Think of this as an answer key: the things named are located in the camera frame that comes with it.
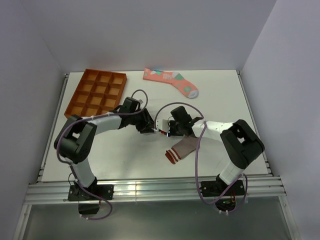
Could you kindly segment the beige sock orange stripes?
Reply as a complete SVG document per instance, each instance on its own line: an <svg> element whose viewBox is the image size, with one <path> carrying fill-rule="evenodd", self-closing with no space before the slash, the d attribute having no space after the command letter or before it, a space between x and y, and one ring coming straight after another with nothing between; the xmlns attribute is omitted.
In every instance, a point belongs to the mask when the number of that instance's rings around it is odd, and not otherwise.
<svg viewBox="0 0 320 240"><path fill-rule="evenodd" d="M178 143L165 151L166 158L175 165L180 160L194 152L198 145L198 138L185 136Z"/></svg>

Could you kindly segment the red sock with bear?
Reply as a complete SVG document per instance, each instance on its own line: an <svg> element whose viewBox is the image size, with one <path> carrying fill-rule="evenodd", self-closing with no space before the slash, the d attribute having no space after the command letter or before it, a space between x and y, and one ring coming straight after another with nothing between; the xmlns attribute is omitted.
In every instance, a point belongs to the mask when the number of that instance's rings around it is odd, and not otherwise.
<svg viewBox="0 0 320 240"><path fill-rule="evenodd" d="M167 133L167 132L162 131L162 130L160 130L159 132L160 132L161 134L165 135L166 137L168 137L168 133Z"/></svg>

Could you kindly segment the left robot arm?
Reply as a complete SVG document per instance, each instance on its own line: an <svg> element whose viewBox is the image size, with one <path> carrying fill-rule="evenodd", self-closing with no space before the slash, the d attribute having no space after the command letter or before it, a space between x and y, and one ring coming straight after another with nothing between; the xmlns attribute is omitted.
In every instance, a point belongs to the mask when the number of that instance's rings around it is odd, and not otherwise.
<svg viewBox="0 0 320 240"><path fill-rule="evenodd" d="M70 116L55 139L57 159L69 165L81 186L79 194L86 200L95 198L98 193L97 178L88 160L95 136L128 125L135 126L141 134L154 132L154 120L147 108L141 108L141 103L132 97L126 97L122 105L101 115Z"/></svg>

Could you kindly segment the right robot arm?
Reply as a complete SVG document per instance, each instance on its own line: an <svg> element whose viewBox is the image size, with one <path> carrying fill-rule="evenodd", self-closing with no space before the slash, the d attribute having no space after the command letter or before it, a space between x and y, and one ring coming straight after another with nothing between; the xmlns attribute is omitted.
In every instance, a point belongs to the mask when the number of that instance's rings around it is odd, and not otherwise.
<svg viewBox="0 0 320 240"><path fill-rule="evenodd" d="M210 186L201 186L204 197L229 194L234 188L233 181L265 151L263 142L243 119L231 123L205 121L201 117L192 118L183 106L172 110L171 116L173 120L168 122L168 135L182 137L165 152L172 164L196 151L202 138L219 141L225 147L229 162Z"/></svg>

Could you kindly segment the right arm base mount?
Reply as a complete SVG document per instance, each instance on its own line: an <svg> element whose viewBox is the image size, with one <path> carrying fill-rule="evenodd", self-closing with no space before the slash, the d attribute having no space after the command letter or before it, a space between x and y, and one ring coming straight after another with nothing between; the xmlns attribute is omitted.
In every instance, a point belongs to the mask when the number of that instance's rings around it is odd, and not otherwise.
<svg viewBox="0 0 320 240"><path fill-rule="evenodd" d="M228 187L223 181L211 180L202 181L200 183L200 192L202 197L219 197L223 191ZM234 211L240 203L244 203L245 199L237 203L237 196L247 197L248 187L242 180L237 180L223 195L225 198L219 199L213 205L214 208L221 213L230 213Z"/></svg>

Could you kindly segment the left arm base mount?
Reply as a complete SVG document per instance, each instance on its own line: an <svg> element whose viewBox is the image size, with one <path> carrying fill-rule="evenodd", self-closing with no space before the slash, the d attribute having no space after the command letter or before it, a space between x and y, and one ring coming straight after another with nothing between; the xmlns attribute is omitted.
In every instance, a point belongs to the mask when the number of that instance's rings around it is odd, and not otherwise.
<svg viewBox="0 0 320 240"><path fill-rule="evenodd" d="M84 190L74 183L69 187L68 202L78 202L78 212L82 216L92 217L100 210L101 203L113 199L113 184L98 184Z"/></svg>

